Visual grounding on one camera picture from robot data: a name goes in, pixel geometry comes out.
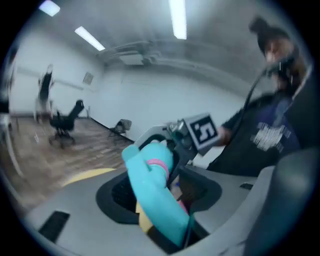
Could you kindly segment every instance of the pink band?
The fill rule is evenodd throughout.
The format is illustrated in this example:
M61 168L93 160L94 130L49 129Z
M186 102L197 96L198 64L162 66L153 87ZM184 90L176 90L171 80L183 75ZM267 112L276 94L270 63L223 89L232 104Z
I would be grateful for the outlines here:
M184 205L184 203L181 201L181 200L179 200L178 201L178 204L181 206L181 208L186 212L186 214L188 214L189 215L189 213L188 213L188 211L187 211L187 209L186 209L186 207L185 207L185 205Z
M153 159L150 159L150 160L146 161L146 163L147 163L148 165L161 166L161 167L165 170L166 180L169 179L169 170L168 170L167 165L166 165L163 161L161 161L161 160L159 160L159 159L156 159L156 158L153 158Z

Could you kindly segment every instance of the air vent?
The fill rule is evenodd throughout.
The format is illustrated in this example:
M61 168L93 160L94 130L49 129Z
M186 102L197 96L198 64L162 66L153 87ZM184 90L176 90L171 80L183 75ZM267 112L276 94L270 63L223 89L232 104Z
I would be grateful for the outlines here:
M64 229L68 219L69 213L62 211L54 211L46 222L39 229L39 233L49 241L56 243L60 233Z
M92 79L94 79L93 74L87 72L87 73L85 73L85 76L84 76L84 79L83 79L83 83L87 84L87 85L91 85Z
M144 59L141 54L130 54L119 56L119 59L126 65L143 65L142 60Z

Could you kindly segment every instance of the wooden floor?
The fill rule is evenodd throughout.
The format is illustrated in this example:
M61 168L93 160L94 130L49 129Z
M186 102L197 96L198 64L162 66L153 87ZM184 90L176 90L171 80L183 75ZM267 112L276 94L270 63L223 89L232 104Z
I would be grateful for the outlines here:
M110 131L92 119L77 119L71 133L75 145L61 149L57 144L49 144L48 137L54 129L48 123L40 125L29 117L17 120L18 127L15 120L12 122L12 144L25 179L14 170L5 145L1 145L0 162L20 198L20 203L15 204L20 214L45 201L75 174L123 167L121 152L131 144L120 136L108 139Z

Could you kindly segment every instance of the yellow object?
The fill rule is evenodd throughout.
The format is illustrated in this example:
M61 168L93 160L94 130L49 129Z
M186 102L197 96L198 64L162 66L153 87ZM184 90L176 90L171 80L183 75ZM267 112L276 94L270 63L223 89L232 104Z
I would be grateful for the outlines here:
M151 221L148 219L147 215L145 214L144 210L142 210L141 205L136 202L135 212L139 214L139 226L143 232L148 232L148 230L153 226Z
M111 172L115 169L112 168L101 168L101 169L93 169L93 170L87 170L84 172L81 172L79 174L76 174L75 176L73 176L70 180L68 180L66 183L63 184L63 186L66 186L68 184L74 183L74 182L78 182L81 180L85 180L94 176L98 176L107 172Z
M111 172L115 169L112 168L101 168L101 169L93 169L93 170L87 170L82 173L76 174L71 179L69 179L67 182L63 184L63 186L69 185L74 182L78 182L81 180L85 180L94 176L98 176L107 172ZM135 212L139 214L139 226L142 229L143 232L148 232L148 230L153 226L151 221L148 219L145 212L142 210L140 204L137 202L135 206Z

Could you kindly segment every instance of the white wall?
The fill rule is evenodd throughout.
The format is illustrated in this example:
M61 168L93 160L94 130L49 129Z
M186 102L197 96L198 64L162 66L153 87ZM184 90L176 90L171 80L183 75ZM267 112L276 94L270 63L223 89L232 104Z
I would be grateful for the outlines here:
M54 105L63 114L68 114L78 99L84 101L85 108L89 106L90 90L101 82L102 62L82 53L47 28L33 27L22 38L16 57L16 81L10 97L12 113L33 112L39 92L38 78L49 64L53 64L56 81L49 96ZM86 72L94 76L91 85L83 84Z
M205 112L210 112L219 126L245 101L207 82L143 69L107 71L94 94L91 117L109 128L120 119L131 120L127 137L132 140L154 125ZM221 151L221 147L212 149L194 162L207 167Z

